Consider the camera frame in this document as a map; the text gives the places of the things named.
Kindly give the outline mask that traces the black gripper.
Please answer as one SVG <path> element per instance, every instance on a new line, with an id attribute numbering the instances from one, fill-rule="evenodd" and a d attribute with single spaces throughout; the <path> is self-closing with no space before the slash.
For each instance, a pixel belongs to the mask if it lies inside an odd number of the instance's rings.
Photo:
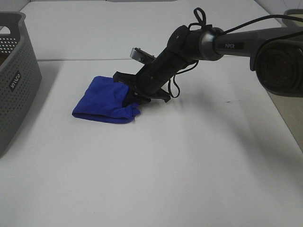
<path id="1" fill-rule="evenodd" d="M 136 74 L 117 71 L 113 81 L 129 87 L 124 103 L 144 105 L 152 99 L 168 102 L 170 94 L 162 87 L 182 68 L 184 59 L 169 51 L 162 51 L 151 64 L 143 65 Z"/>

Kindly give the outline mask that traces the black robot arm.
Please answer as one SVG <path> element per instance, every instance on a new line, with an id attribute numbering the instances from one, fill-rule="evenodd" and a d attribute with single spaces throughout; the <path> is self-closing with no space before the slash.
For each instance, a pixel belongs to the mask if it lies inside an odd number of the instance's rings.
<path id="1" fill-rule="evenodd" d="M 134 48 L 131 57 L 143 64 L 136 74 L 117 72 L 113 79 L 129 87 L 123 106 L 152 99 L 169 101 L 172 94 L 163 90 L 177 73 L 199 61 L 216 61 L 224 55 L 250 59 L 266 91 L 289 97 L 303 95 L 303 29 L 278 27 L 239 33 L 226 33 L 219 28 L 190 30 L 180 26 L 170 36 L 167 46 L 157 56 Z"/>

